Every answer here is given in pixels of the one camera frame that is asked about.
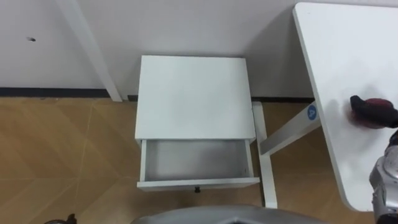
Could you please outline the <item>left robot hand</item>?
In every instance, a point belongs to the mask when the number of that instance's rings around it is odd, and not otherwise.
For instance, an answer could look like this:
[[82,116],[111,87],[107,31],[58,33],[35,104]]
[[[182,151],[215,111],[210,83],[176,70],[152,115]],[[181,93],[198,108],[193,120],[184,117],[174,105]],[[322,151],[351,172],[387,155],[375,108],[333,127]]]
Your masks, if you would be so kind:
[[77,224],[77,219],[75,217],[75,214],[69,214],[65,220],[62,219],[56,219],[56,220],[49,220],[45,222],[44,224]]

